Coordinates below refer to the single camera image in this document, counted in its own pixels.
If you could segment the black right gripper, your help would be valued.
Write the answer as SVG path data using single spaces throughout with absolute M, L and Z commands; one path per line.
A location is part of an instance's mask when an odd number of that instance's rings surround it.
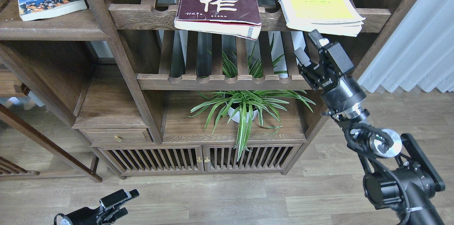
M 313 90 L 322 89 L 321 98 L 329 115 L 337 121 L 365 121 L 369 112 L 361 103 L 366 95 L 356 79 L 347 76 L 354 67 L 340 43 L 330 43 L 317 29 L 309 38 L 319 52 L 320 63 L 315 64 L 303 48 L 294 50 L 300 72 Z

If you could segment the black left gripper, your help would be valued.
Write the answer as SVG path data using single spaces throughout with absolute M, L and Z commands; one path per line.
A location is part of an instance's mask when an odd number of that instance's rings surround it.
M 138 197 L 140 194 L 137 189 L 129 192 L 120 189 L 108 196 L 100 199 L 100 207 L 96 209 L 90 209 L 84 207 L 71 212 L 67 215 L 58 213 L 55 215 L 54 224 L 57 224 L 57 217 L 61 216 L 61 225 L 110 225 L 114 224 L 118 219 L 128 214 L 126 208 L 118 208 L 125 204 L 127 201 Z

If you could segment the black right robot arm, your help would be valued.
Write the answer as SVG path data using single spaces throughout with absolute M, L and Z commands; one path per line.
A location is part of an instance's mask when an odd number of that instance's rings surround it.
M 322 89 L 326 115 L 342 128 L 347 147 L 358 154 L 365 197 L 376 209 L 394 210 L 401 225 L 442 225 L 430 198 L 444 191 L 445 184 L 413 136 L 373 127 L 361 105 L 366 95 L 348 75 L 354 65 L 341 44 L 317 30 L 309 38 L 318 50 L 319 63 L 301 48 L 295 50 L 300 73 L 311 88 Z

